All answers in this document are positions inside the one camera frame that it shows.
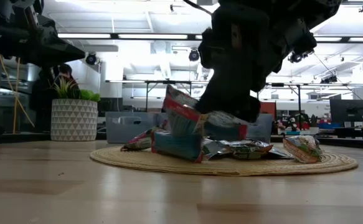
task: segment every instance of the potted plant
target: potted plant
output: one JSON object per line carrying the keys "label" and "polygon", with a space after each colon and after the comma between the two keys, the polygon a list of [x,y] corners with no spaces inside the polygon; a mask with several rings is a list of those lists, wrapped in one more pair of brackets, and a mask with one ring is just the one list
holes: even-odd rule
{"label": "potted plant", "polygon": [[97,136],[97,102],[100,95],[74,88],[74,82],[60,79],[54,89],[58,98],[52,101],[51,140],[94,141]]}

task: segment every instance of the ceiling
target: ceiling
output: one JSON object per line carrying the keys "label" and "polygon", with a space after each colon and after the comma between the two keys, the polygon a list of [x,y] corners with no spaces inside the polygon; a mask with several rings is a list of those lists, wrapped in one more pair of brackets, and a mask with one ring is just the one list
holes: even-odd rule
{"label": "ceiling", "polygon": [[[213,11],[217,6],[205,6]],[[343,6],[333,18],[314,28],[316,35],[363,35],[363,12],[360,6]],[[111,0],[50,0],[45,2],[44,14],[57,23],[59,32],[137,32],[200,34],[210,27],[210,16],[181,0],[111,1]],[[83,49],[86,45],[117,45],[126,75],[154,74],[161,69],[163,58],[151,54],[151,42],[142,40],[73,40]],[[199,42],[177,41],[170,45],[198,47]],[[285,82],[299,77],[321,77],[327,68],[338,68],[349,76],[351,68],[363,61],[363,44],[319,44],[316,56],[310,55],[300,63],[287,60],[278,74]],[[171,70],[197,70],[187,54],[166,57]]]}

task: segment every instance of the crumpled wrapper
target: crumpled wrapper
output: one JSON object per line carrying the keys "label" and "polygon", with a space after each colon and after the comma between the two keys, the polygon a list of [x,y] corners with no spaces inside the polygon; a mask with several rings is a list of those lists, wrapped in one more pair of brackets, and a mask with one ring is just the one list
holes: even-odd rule
{"label": "crumpled wrapper", "polygon": [[319,148],[319,141],[312,136],[293,136],[283,140],[284,148],[300,162],[321,162],[323,151]]}

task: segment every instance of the desk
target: desk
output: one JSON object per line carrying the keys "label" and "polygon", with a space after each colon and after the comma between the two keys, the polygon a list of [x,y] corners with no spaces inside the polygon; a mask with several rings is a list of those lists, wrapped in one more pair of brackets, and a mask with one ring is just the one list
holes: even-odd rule
{"label": "desk", "polygon": [[335,128],[335,134],[338,138],[346,137],[362,137],[363,138],[363,128]]}

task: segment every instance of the pile of trash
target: pile of trash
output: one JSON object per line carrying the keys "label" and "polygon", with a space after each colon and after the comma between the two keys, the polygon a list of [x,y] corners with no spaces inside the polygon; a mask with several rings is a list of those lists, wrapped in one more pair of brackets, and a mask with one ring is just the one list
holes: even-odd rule
{"label": "pile of trash", "polygon": [[248,125],[234,116],[215,111],[200,114],[194,109],[197,100],[168,85],[163,108],[167,120],[126,143],[122,151],[151,148],[153,153],[167,154],[200,163],[230,157],[239,160],[294,159],[320,161],[322,150],[312,136],[284,139],[280,150],[271,144],[246,139]]}

